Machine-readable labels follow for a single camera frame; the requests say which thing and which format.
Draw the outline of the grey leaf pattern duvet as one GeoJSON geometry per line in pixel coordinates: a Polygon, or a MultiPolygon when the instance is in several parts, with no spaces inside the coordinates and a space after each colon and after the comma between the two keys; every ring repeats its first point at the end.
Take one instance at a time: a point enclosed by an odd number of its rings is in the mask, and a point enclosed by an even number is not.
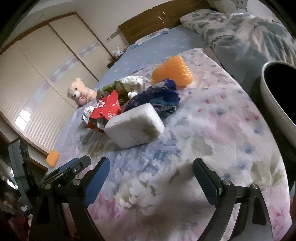
{"type": "Polygon", "coordinates": [[[201,35],[223,68],[250,93],[265,63],[295,65],[295,38],[279,22],[243,13],[199,9],[180,18],[201,35]]]}

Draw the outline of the red snack wrapper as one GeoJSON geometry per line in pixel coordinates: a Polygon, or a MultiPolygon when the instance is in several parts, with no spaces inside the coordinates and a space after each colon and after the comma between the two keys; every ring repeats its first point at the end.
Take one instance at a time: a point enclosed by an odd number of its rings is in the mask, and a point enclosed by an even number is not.
{"type": "Polygon", "coordinates": [[[104,131],[108,121],[121,113],[118,93],[114,90],[110,95],[101,98],[97,102],[93,112],[90,114],[87,126],[91,129],[104,131]]]}

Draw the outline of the beige teddy bear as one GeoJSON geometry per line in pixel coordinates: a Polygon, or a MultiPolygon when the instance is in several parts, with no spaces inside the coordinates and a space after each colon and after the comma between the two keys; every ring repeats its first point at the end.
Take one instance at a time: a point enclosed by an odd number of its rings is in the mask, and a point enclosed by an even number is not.
{"type": "Polygon", "coordinates": [[[86,87],[80,78],[76,78],[69,87],[67,96],[80,108],[96,99],[96,91],[86,87]]]}

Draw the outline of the orange spiky mesh ball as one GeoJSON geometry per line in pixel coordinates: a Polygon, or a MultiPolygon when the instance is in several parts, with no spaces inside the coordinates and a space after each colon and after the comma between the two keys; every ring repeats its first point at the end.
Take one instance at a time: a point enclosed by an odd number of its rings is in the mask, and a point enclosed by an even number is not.
{"type": "Polygon", "coordinates": [[[191,84],[194,77],[183,57],[176,55],[158,66],[151,74],[151,83],[156,84],[165,79],[171,79],[177,87],[191,84]]]}

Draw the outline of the white blue paper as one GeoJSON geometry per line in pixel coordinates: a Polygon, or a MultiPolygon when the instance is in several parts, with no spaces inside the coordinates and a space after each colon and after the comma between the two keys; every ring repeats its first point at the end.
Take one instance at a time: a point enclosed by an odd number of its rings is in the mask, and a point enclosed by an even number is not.
{"type": "Polygon", "coordinates": [[[118,81],[125,87],[129,99],[132,99],[151,86],[151,81],[143,76],[131,75],[118,81]]]}

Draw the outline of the green cartoon snack bag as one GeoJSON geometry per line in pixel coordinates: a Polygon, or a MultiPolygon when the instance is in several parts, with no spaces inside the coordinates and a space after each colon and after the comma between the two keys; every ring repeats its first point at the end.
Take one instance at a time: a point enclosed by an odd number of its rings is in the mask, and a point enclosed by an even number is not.
{"type": "Polygon", "coordinates": [[[128,97],[128,92],[124,85],[120,81],[116,80],[113,84],[107,85],[102,89],[97,90],[96,101],[99,101],[103,97],[109,96],[114,90],[118,94],[118,101],[120,106],[123,106],[126,102],[130,100],[128,97]]]}

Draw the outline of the dark blue snack wrapper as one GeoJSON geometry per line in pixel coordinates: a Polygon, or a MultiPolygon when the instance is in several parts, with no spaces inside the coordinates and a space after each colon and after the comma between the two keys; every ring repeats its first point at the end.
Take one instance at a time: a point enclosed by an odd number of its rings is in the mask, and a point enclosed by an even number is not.
{"type": "Polygon", "coordinates": [[[150,103],[162,116],[175,113],[180,102],[177,85],[171,79],[165,79],[133,97],[125,106],[125,111],[150,103]]]}

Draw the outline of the white foam block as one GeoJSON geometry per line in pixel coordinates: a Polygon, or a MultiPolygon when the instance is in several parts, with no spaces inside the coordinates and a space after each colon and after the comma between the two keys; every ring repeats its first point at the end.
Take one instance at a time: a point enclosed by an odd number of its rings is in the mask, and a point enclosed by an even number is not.
{"type": "Polygon", "coordinates": [[[164,130],[161,118],[150,103],[112,117],[104,128],[108,137],[122,149],[150,143],[164,130]]]}

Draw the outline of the white trash bin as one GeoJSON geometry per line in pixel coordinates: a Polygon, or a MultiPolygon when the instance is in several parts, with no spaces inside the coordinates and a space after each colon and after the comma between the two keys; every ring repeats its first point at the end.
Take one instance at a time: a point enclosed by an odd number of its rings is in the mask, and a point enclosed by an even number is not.
{"type": "Polygon", "coordinates": [[[254,67],[251,97],[274,138],[295,148],[295,66],[263,61],[254,67]]]}

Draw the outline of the small white bunny toy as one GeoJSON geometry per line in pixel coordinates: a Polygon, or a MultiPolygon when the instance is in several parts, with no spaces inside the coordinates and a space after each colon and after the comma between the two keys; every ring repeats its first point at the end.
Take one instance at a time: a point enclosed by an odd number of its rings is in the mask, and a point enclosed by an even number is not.
{"type": "Polygon", "coordinates": [[[113,50],[112,53],[114,54],[115,58],[119,58],[121,55],[124,54],[124,52],[119,47],[113,50]]]}

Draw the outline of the blue bed sheet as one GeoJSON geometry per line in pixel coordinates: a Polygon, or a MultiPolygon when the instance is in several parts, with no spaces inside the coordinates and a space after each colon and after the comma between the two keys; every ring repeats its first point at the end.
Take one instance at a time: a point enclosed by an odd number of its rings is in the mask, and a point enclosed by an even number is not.
{"type": "Polygon", "coordinates": [[[119,58],[118,61],[100,78],[95,85],[99,89],[111,84],[114,80],[134,75],[150,64],[163,60],[193,48],[206,48],[204,38],[198,33],[186,29],[182,25],[170,29],[167,34],[150,39],[133,47],[119,58]]]}

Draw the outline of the dark wooden nightstand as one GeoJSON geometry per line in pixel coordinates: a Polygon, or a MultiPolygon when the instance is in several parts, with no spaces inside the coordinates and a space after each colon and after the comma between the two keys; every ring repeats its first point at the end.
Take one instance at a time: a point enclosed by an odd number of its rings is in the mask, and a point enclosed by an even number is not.
{"type": "Polygon", "coordinates": [[[112,60],[109,64],[107,64],[107,68],[110,69],[118,60],[120,57],[115,58],[112,60]]]}

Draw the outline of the orange sponge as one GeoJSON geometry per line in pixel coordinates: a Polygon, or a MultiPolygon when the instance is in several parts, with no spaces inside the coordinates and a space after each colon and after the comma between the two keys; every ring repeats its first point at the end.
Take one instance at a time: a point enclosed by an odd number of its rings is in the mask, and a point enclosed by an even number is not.
{"type": "Polygon", "coordinates": [[[52,150],[46,157],[46,162],[50,167],[55,167],[57,161],[59,160],[60,153],[56,150],[52,150]]]}

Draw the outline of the floral pink blue quilt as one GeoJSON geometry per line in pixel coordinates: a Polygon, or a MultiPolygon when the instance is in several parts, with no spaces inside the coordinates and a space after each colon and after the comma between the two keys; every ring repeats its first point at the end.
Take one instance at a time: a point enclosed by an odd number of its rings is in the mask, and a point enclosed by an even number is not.
{"type": "Polygon", "coordinates": [[[259,186],[274,240],[292,224],[285,166],[263,116],[242,87],[201,48],[181,53],[194,82],[179,91],[177,111],[154,142],[122,150],[86,128],[78,109],[60,133],[58,166],[88,155],[110,160],[110,173],[89,206],[106,240],[197,240],[215,208],[192,163],[201,158],[222,179],[259,186]]]}

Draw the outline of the sliding door wardrobe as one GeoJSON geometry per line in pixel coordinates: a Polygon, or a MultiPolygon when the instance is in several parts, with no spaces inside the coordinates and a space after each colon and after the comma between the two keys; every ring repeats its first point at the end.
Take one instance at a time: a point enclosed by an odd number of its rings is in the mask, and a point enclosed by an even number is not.
{"type": "Polygon", "coordinates": [[[76,78],[93,88],[111,54],[76,13],[40,23],[1,51],[1,116],[43,153],[53,149],[77,104],[76,78]]]}

